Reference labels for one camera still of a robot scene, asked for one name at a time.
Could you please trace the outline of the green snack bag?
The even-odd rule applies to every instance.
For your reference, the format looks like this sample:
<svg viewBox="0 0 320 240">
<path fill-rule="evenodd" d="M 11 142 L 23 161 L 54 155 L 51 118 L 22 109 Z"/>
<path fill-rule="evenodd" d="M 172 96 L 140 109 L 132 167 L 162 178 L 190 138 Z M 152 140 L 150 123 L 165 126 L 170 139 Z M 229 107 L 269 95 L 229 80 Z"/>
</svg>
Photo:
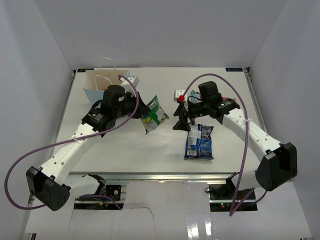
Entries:
<svg viewBox="0 0 320 240">
<path fill-rule="evenodd" d="M 161 107 L 157 95 L 155 95 L 146 106 L 150 109 L 150 112 L 141 117 L 140 121 L 142 122 L 145 129 L 145 134 L 147 135 L 168 120 L 169 116 Z"/>
</svg>

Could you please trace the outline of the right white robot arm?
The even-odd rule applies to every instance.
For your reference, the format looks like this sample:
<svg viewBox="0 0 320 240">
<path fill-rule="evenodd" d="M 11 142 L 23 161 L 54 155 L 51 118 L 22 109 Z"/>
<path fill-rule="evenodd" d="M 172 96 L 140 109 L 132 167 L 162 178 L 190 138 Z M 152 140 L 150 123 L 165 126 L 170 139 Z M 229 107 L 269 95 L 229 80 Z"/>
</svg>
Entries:
<svg viewBox="0 0 320 240">
<path fill-rule="evenodd" d="M 280 142 L 246 119 L 245 110 L 233 99 L 223 98 L 215 82 L 202 83 L 198 88 L 200 98 L 196 103 L 188 100 L 184 90 L 174 92 L 178 108 L 173 115 L 179 120 L 173 130 L 190 132 L 196 118 L 209 116 L 247 143 L 259 160 L 257 169 L 227 178 L 225 192 L 229 198 L 236 200 L 247 189 L 263 188 L 271 192 L 297 176 L 297 149 L 292 143 Z"/>
</svg>

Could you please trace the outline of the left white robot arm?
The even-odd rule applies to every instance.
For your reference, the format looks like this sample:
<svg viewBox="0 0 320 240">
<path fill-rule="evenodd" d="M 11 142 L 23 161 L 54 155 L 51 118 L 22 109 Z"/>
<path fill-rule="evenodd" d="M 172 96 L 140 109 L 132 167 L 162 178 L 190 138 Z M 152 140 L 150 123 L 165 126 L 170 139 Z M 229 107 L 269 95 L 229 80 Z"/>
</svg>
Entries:
<svg viewBox="0 0 320 240">
<path fill-rule="evenodd" d="M 30 193 L 52 211 L 61 209 L 72 190 L 66 178 L 82 156 L 116 125 L 118 119 L 129 116 L 140 119 L 150 111 L 139 94 L 126 91 L 120 85 L 109 86 L 103 98 L 82 118 L 70 142 L 41 166 L 32 166 L 26 171 Z"/>
</svg>

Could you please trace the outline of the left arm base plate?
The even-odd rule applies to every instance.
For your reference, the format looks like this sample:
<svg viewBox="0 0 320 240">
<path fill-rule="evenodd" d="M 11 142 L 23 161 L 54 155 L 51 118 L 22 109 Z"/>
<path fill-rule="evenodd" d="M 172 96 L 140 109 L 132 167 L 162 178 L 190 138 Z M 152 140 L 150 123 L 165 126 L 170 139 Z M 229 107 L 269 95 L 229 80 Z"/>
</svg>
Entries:
<svg viewBox="0 0 320 240">
<path fill-rule="evenodd" d="M 75 200 L 75 210 L 121 210 L 124 206 L 121 185 L 106 185 L 99 196 L 81 196 Z"/>
</svg>

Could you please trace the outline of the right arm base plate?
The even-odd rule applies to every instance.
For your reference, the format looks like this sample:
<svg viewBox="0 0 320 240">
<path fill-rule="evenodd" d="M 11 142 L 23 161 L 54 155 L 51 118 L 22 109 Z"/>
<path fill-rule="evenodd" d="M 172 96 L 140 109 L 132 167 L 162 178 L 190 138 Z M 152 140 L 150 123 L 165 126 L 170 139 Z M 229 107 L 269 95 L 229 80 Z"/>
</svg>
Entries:
<svg viewBox="0 0 320 240">
<path fill-rule="evenodd" d="M 231 210 L 234 193 L 225 188 L 224 184 L 209 184 L 204 192 L 209 196 L 211 213 L 229 212 Z M 237 209 L 239 212 L 255 212 L 257 210 L 255 192 L 252 192 Z"/>
</svg>

